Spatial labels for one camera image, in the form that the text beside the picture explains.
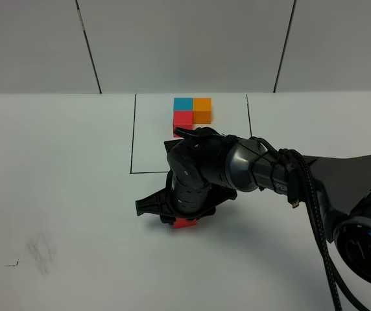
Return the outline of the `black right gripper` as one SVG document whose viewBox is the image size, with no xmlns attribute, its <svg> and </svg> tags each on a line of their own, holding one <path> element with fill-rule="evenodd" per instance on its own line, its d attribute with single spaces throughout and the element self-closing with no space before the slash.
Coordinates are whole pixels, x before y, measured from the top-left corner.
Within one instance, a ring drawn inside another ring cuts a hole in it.
<svg viewBox="0 0 371 311">
<path fill-rule="evenodd" d="M 204 183 L 195 189 L 182 182 L 172 171 L 168 172 L 166 188 L 136 201 L 136 213 L 155 214 L 163 224 L 173 224 L 176 218 L 198 218 L 213 216 L 216 207 L 228 200 L 235 200 L 237 191 Z"/>
</svg>

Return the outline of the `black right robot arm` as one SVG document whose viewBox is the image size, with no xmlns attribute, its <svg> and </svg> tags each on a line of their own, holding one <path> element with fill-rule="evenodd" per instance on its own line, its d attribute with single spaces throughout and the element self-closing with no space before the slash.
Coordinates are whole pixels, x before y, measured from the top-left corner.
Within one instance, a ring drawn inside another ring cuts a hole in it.
<svg viewBox="0 0 371 311">
<path fill-rule="evenodd" d="M 371 283 L 371 155 L 346 159 L 302 156 L 274 149 L 266 140 L 221 135 L 204 127 L 176 128 L 165 142 L 165 187 L 136 202 L 138 214 L 157 214 L 165 224 L 198 220 L 238 192 L 271 190 L 297 206 L 305 186 L 317 194 L 324 238 L 348 267 Z"/>
</svg>

